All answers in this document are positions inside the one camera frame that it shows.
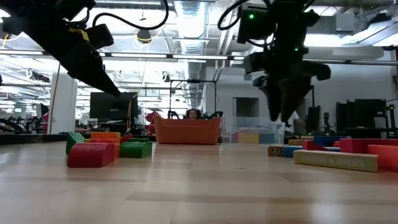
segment black monitor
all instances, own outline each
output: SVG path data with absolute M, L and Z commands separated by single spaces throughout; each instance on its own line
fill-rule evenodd
M 91 93 L 90 118 L 127 121 L 130 102 L 130 118 L 134 118 L 137 116 L 137 93 L 121 93 L 120 97 Z

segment clear plastic bin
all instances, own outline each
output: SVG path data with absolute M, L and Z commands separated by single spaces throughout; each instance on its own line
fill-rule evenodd
M 283 144 L 285 123 L 261 118 L 235 118 L 224 120 L 221 137 L 223 143 L 233 144 Z

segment ceiling duct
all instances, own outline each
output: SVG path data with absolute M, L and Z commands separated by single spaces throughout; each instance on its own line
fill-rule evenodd
M 178 36 L 189 38 L 181 40 L 181 51 L 183 54 L 201 55 L 205 53 L 205 42 L 201 40 L 205 37 L 208 3 L 200 1 L 174 1 L 175 11 L 178 15 Z M 181 79 L 200 79 L 206 78 L 206 67 L 202 63 L 184 62 L 184 77 Z M 203 85 L 190 85 L 188 87 L 191 97 L 191 107 L 197 108 L 201 103 L 201 91 Z

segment green block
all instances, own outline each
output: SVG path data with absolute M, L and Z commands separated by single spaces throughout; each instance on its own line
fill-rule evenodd
M 85 138 L 80 133 L 68 133 L 67 136 L 67 155 L 69 155 L 72 146 L 76 143 L 84 143 Z
M 152 142 L 124 142 L 120 158 L 145 158 L 152 155 Z
M 139 142 L 149 142 L 149 139 L 138 139 Z
M 139 139 L 138 138 L 132 138 L 132 139 L 129 139 L 128 142 L 139 142 Z

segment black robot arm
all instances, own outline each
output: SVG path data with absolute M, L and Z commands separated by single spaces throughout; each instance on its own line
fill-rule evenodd
M 314 0 L 263 0 L 265 5 L 240 0 L 228 8 L 218 22 L 220 30 L 229 29 L 240 19 L 237 42 L 262 47 L 262 52 L 247 55 L 246 73 L 265 71 L 253 81 L 268 99 L 271 120 L 279 116 L 286 122 L 311 89 L 311 78 L 330 78 L 329 66 L 303 61 L 308 53 L 304 46 L 307 27 L 315 25 L 320 16 L 313 10 L 305 12 Z M 238 16 L 230 26 L 221 27 L 224 17 L 238 7 Z M 262 40 L 263 44 L 253 40 Z
M 94 25 L 102 16 L 111 16 L 138 29 L 161 27 L 169 16 L 167 0 L 163 0 L 165 19 L 154 27 L 141 27 L 110 13 L 98 14 Z M 94 88 L 114 96 L 120 92 L 105 72 L 97 49 L 112 45 L 112 35 L 105 24 L 86 28 L 94 0 L 1 0 L 0 9 L 10 14 L 3 17 L 4 32 L 19 35 L 25 32 L 46 52 L 76 78 Z M 87 17 L 70 22 L 87 8 Z

